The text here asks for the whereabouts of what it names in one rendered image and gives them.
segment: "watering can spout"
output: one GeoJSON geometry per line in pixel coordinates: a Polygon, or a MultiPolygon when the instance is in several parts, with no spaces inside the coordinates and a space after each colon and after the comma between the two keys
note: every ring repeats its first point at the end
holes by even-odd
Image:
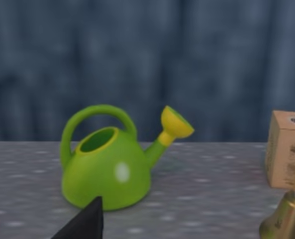
{"type": "Polygon", "coordinates": [[[162,112],[163,131],[145,150],[150,168],[153,168],[165,150],[176,138],[186,138],[194,132],[194,128],[174,109],[166,106],[162,112]]]}

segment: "gray table surface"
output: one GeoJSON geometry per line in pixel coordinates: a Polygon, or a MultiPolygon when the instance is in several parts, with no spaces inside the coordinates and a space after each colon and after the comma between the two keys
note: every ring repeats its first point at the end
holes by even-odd
{"type": "MultiPolygon", "coordinates": [[[[58,145],[0,142],[0,239],[49,239],[78,213],[61,196],[58,145]]],[[[104,214],[104,238],[258,239],[285,192],[268,186],[264,151],[264,143],[173,144],[150,194],[104,214]]]]}

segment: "green watering can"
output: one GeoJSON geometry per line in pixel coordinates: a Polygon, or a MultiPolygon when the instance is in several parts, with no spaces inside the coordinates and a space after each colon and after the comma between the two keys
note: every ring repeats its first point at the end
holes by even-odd
{"type": "Polygon", "coordinates": [[[193,127],[175,110],[166,106],[161,116],[163,131],[145,151],[137,142],[137,130],[128,114],[110,105],[87,107],[67,122],[60,143],[63,168],[62,193],[78,208],[102,196],[103,210],[128,207],[140,201],[151,186],[151,169],[175,138],[188,137],[193,127]],[[125,130],[105,127],[85,137],[71,152],[76,126],[94,115],[118,118],[125,130]]]}

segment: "watering can handle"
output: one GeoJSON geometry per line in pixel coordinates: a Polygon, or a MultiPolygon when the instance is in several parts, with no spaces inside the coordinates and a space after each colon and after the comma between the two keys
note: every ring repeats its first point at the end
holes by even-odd
{"type": "Polygon", "coordinates": [[[86,107],[85,109],[80,110],[79,112],[74,114],[68,120],[63,130],[60,143],[60,160],[63,168],[65,168],[66,164],[72,156],[70,143],[75,128],[81,121],[94,115],[110,115],[118,118],[125,125],[126,131],[130,135],[132,135],[135,140],[137,139],[136,126],[124,110],[111,105],[96,105],[86,107]]]}

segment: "cardboard box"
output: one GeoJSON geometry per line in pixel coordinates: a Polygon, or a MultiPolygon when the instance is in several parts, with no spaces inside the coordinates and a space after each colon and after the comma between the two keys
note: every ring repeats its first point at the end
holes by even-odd
{"type": "Polygon", "coordinates": [[[292,188],[295,180],[295,112],[272,112],[265,169],[271,187],[292,188]]]}

